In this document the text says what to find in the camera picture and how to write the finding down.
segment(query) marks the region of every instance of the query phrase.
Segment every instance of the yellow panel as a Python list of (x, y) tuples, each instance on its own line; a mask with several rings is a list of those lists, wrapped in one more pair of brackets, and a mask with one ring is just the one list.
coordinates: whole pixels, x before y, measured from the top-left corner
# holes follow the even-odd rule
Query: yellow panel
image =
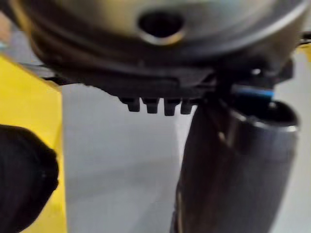
[(302, 49), (306, 53), (309, 59), (309, 62), (311, 62), (311, 44), (302, 45), (299, 48)]
[(36, 222), (23, 233), (66, 233), (61, 91), (0, 56), (0, 124), (34, 132), (56, 151), (60, 166), (58, 188)]

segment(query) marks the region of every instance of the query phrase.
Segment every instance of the black cylinder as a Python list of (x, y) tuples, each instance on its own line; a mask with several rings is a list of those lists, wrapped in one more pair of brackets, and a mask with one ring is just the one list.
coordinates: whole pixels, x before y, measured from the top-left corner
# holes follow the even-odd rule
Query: black cylinder
[(172, 232), (268, 233), (295, 155), (298, 120), (266, 109), (199, 106), (186, 142)]

